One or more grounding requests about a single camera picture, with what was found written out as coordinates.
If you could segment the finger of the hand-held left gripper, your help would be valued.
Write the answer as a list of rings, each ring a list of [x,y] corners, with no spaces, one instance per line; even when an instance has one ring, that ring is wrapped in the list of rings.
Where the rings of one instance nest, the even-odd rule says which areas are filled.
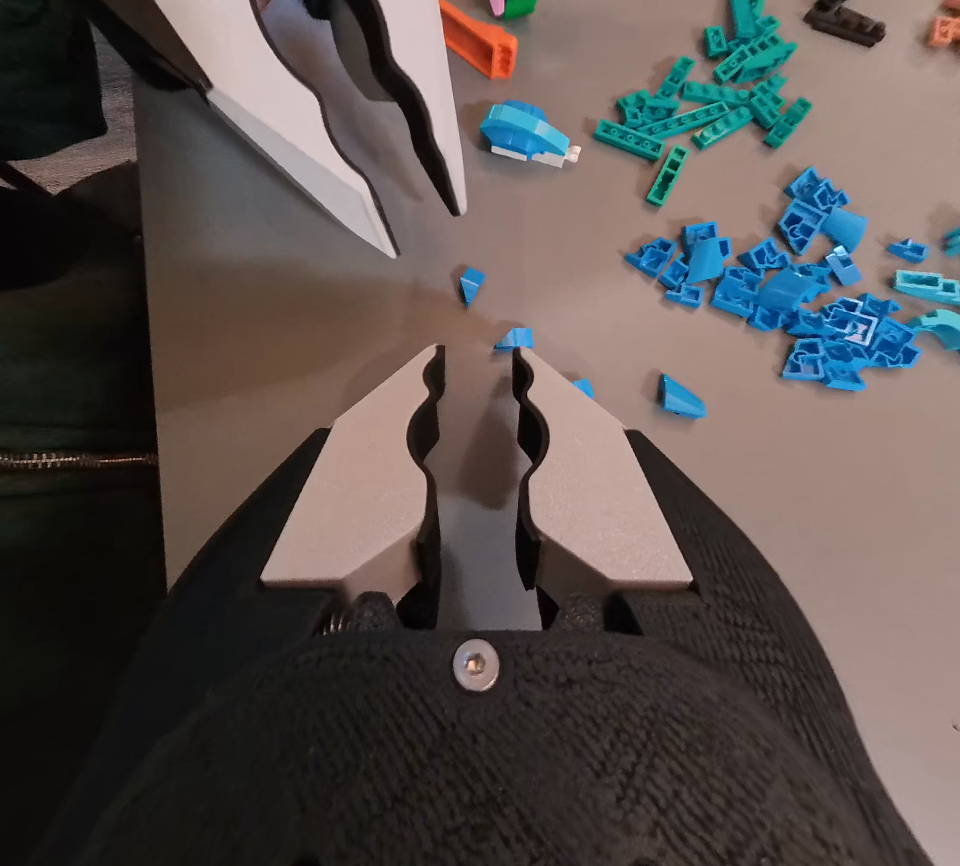
[[[439,0],[339,0],[359,26],[373,79],[404,116],[414,152],[452,215],[467,211],[465,171]],[[333,20],[334,0],[303,0]]]
[[[323,105],[276,51],[255,0],[154,0],[210,82],[207,102],[304,195],[391,259],[399,249]]]

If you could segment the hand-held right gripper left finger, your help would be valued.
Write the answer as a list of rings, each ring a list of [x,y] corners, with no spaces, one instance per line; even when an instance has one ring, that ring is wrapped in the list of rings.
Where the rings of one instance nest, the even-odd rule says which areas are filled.
[[[412,629],[437,625],[442,578],[436,481],[446,349],[434,344],[342,413],[260,575],[267,588],[328,589],[343,604],[390,599]]]

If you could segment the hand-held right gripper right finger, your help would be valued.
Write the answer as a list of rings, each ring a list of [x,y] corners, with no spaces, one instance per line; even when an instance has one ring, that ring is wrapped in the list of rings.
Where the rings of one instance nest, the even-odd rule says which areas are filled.
[[[511,352],[517,442],[530,460],[515,557],[548,629],[572,597],[673,594],[693,583],[627,429],[530,348]]]

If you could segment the orange lego brick separator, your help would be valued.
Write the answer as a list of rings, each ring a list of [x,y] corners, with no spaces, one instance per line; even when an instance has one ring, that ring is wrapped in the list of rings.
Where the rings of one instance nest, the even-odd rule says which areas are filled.
[[[446,47],[491,80],[508,79],[517,64],[518,38],[499,25],[476,20],[448,0],[438,0]]]

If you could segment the large loose blue lego slope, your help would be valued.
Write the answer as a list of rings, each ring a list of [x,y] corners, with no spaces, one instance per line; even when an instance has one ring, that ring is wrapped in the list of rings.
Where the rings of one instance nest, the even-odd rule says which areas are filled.
[[[706,404],[666,373],[659,376],[656,395],[660,408],[665,412],[691,420],[708,416]]]

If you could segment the blue and white lego assembly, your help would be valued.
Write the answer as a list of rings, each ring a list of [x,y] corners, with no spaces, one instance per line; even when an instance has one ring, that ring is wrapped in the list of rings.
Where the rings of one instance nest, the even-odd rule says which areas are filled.
[[[518,100],[492,105],[479,131],[490,152],[521,162],[562,168],[576,164],[581,148],[552,125],[539,107]]]

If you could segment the pile of blue lego pieces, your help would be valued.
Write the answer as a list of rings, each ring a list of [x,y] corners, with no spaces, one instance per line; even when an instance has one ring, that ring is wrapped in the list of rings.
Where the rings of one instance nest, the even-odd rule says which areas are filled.
[[[622,259],[675,306],[711,307],[755,332],[787,337],[784,380],[859,393],[870,370],[914,369],[923,349],[903,306],[859,289],[853,254],[868,220],[846,190],[808,165],[783,195],[773,232],[754,245],[736,249],[708,220],[642,242]]]

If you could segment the pile of teal lego pieces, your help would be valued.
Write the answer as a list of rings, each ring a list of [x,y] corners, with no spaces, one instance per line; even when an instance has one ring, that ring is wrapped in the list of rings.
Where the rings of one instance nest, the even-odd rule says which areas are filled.
[[[789,101],[782,93],[783,68],[797,44],[781,34],[781,21],[766,0],[726,0],[727,25],[702,33],[708,80],[692,77],[697,62],[679,57],[655,92],[620,97],[617,118],[600,119],[594,140],[637,159],[658,164],[646,203],[663,207],[694,151],[705,151],[750,126],[762,143],[778,149],[812,111],[808,98]]]

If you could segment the light turquoise lego arch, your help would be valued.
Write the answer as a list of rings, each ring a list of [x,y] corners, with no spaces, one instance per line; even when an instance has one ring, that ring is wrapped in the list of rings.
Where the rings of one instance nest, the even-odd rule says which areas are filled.
[[[906,325],[918,334],[932,335],[945,350],[960,350],[958,310],[937,308],[908,320]]]

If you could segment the light turquoise lego brick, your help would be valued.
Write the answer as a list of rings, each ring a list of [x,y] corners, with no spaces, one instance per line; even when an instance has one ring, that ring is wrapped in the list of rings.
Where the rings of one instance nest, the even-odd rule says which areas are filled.
[[[892,287],[902,294],[959,307],[959,280],[939,273],[900,269],[894,273]]]

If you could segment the black lego piece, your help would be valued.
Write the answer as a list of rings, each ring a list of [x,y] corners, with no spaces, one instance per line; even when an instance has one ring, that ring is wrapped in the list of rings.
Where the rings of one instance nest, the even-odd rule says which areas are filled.
[[[885,23],[849,8],[847,1],[815,0],[803,21],[818,32],[865,47],[882,41],[886,36]]]

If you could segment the dark green jacket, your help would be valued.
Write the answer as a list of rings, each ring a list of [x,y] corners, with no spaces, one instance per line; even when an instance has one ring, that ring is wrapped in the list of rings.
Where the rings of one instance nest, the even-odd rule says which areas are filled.
[[[2,0],[2,864],[30,860],[166,592],[127,68]]]

